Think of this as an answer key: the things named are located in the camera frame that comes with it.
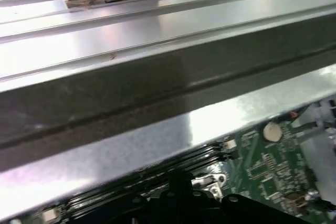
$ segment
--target dark metal panel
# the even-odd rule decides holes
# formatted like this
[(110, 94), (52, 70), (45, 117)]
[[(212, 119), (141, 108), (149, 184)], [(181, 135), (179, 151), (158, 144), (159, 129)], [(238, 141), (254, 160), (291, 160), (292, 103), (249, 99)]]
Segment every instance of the dark metal panel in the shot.
[[(7, 91), (0, 94), (0, 148), (39, 138), (47, 143), (49, 135), (51, 141), (62, 131), (87, 127), (95, 121), (120, 116), (123, 111), (132, 114), (141, 105), (303, 60), (333, 49), (335, 38), (336, 15), (330, 15)], [(316, 66), (327, 66), (332, 60), (320, 56)], [(246, 92), (240, 86), (235, 89), (237, 94)], [(213, 102), (209, 99), (190, 108), (183, 107), (170, 115), (160, 115), (159, 119)], [(119, 129), (109, 134), (159, 120), (143, 120), (138, 125), (137, 120), (136, 124), (132, 123), (132, 118), (128, 115), (109, 121), (122, 121), (125, 125), (118, 124)], [(106, 137), (102, 133), (94, 137), (88, 135), (55, 137), (50, 153)], [(32, 159), (45, 155), (47, 152), (36, 152)]]

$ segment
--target reflective metal surface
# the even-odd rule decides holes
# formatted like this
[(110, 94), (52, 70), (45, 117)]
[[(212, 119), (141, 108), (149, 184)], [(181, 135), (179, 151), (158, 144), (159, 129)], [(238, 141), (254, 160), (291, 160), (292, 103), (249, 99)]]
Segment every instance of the reflective metal surface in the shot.
[(69, 12), (62, 0), (0, 0), (0, 91), (335, 13), (335, 4), (133, 0)]
[[(334, 14), (336, 0), (133, 0), (72, 12), (63, 0), (0, 0), (0, 7), (0, 91), (6, 91)], [(2, 172), (0, 220), (331, 95), (335, 73), (332, 65)]]
[(335, 92), (336, 65), (332, 65), (3, 172), (0, 220), (116, 179)]

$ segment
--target metal groove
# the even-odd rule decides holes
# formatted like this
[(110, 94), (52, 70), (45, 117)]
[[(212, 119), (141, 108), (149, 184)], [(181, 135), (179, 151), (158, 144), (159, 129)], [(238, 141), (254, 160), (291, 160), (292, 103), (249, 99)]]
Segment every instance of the metal groove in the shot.
[(141, 18), (143, 16), (157, 16), (168, 13), (182, 12), (184, 10), (191, 10), (202, 8), (205, 6), (213, 6), (218, 4), (225, 4), (238, 0), (175, 0), (174, 3), (169, 3), (169, 0), (163, 0), (160, 3), (156, 0), (147, 0), (146, 5), (143, 5), (142, 1), (133, 2), (132, 5), (111, 5), (106, 7), (106, 10), (102, 13), (99, 9), (93, 9), (87, 18), (83, 19), (81, 13), (72, 13), (68, 22), (64, 22), (63, 19), (67, 19), (69, 14), (60, 14), (57, 16), (46, 16), (40, 19), (40, 27), (37, 23), (33, 23), (32, 20), (26, 20), (20, 23), (9, 23), (4, 26), (3, 32), (0, 32), (0, 42), (9, 42), (16, 39), (24, 39), (35, 36), (48, 35), (50, 33), (65, 33), (67, 31), (76, 31), (82, 29), (89, 29), (92, 27), (104, 26), (107, 24), (113, 24), (120, 21), (127, 21), (133, 18)]

